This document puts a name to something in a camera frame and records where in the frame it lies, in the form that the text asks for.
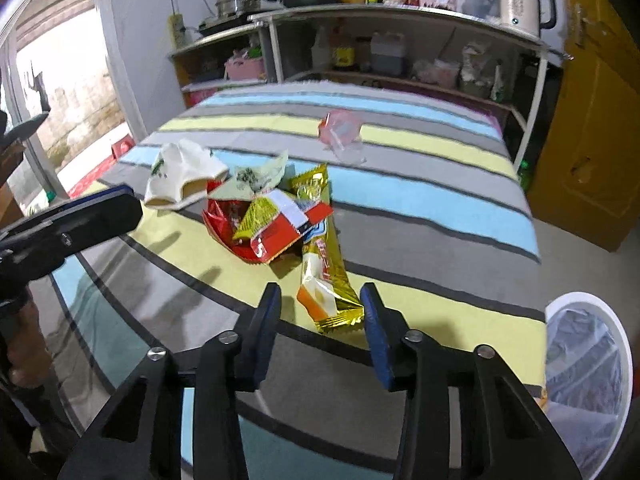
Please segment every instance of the blue stripe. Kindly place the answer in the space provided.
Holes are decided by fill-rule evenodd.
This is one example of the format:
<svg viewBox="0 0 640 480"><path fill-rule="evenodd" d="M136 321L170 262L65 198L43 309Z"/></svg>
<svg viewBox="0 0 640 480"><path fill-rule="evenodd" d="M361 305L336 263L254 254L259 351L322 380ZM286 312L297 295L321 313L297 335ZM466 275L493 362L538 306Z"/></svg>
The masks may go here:
<svg viewBox="0 0 640 480"><path fill-rule="evenodd" d="M159 148L137 146L122 157L132 164L151 165ZM268 156L216 150L216 156L230 168L260 166ZM316 164L289 159L296 173ZM477 235L538 254L536 233L524 214L444 189L427 182L404 180L351 168L330 168L332 198L336 202L423 218L447 229Z"/></svg>
<svg viewBox="0 0 640 480"><path fill-rule="evenodd" d="M54 270L53 279L98 366L119 386L149 346L113 309L75 256Z"/></svg>
<svg viewBox="0 0 640 480"><path fill-rule="evenodd" d="M192 388L184 390L182 415L182 457L193 464ZM390 480L392 477L296 446L244 418L240 418L240 432L246 466L252 480Z"/></svg>
<svg viewBox="0 0 640 480"><path fill-rule="evenodd" d="M96 364L119 386L146 355L148 345L127 325L95 286L75 256L53 272L78 332ZM180 453L193 464L193 395L185 388ZM390 480L391 475L360 468L296 446L240 419L242 444L252 480Z"/></svg>
<svg viewBox="0 0 640 480"><path fill-rule="evenodd" d="M384 99L347 97L345 95L322 94L316 92L301 94L238 94L224 95L216 94L204 101L198 106L219 106L219 105L236 105L236 104L310 104L321 105L336 108L346 108L349 110L362 110L367 112L378 112L383 114L402 115L410 118L419 118L426 121L450 124L468 130L470 132L501 139L500 133L495 127L488 122L475 121L441 110L429 105L415 105L402 103L398 101L388 101Z"/></svg>

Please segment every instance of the power strip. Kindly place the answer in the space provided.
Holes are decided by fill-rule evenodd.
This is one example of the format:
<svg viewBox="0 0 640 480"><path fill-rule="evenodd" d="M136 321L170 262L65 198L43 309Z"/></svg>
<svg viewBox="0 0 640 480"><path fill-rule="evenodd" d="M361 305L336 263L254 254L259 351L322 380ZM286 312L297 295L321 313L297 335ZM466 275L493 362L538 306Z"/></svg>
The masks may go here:
<svg viewBox="0 0 640 480"><path fill-rule="evenodd" d="M187 41L186 29L181 14L171 14L166 20L169 28L169 36L175 49L182 48L189 44Z"/></svg>

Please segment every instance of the red mat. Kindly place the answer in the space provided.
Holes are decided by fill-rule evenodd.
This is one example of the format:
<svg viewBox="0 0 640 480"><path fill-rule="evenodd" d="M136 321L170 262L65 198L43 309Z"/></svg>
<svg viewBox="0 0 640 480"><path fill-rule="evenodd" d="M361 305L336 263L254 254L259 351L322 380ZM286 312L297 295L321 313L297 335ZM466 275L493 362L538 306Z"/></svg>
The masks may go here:
<svg viewBox="0 0 640 480"><path fill-rule="evenodd" d="M80 179L75 186L69 190L69 198L76 198L82 195L95 180L99 179L102 174L116 163L116 158L109 155L100 164L93 168L89 173Z"/></svg>

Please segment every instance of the white cloth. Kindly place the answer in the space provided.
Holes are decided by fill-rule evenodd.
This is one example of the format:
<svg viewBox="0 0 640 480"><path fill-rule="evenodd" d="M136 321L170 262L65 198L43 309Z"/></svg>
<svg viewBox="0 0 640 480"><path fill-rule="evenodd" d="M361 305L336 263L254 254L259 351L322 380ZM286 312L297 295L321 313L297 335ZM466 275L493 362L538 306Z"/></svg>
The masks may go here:
<svg viewBox="0 0 640 480"><path fill-rule="evenodd" d="M146 183L145 206L177 211L206 197L207 180L226 177L228 167L196 142L181 139L160 148Z"/></svg>

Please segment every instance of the snack wrapper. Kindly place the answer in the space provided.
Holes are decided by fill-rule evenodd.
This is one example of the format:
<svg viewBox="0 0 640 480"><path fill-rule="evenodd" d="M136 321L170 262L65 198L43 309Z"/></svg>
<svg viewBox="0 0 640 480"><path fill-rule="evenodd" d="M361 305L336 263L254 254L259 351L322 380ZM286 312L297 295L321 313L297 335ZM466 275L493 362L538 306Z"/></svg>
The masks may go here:
<svg viewBox="0 0 640 480"><path fill-rule="evenodd" d="M207 196L214 200L251 201L275 188L285 174L289 153L265 162L258 168L236 168L226 182L214 188Z"/></svg>
<svg viewBox="0 0 640 480"><path fill-rule="evenodd" d="M210 180L207 182L207 193L211 193L222 182ZM207 201L207 208L202 212L202 220L209 235L219 241L229 251L248 264L259 264L249 244L240 244L233 240L234 233L249 209L250 202L243 200L213 200Z"/></svg>
<svg viewBox="0 0 640 480"><path fill-rule="evenodd" d="M251 202L232 240L247 242L258 260L268 264L332 211L321 200L296 199L273 189Z"/></svg>
<svg viewBox="0 0 640 480"><path fill-rule="evenodd" d="M326 164L290 181L298 198L326 204L330 201L328 184ZM362 327L364 308L349 283L333 217L314 225L303 237L302 281L296 298L320 333Z"/></svg>

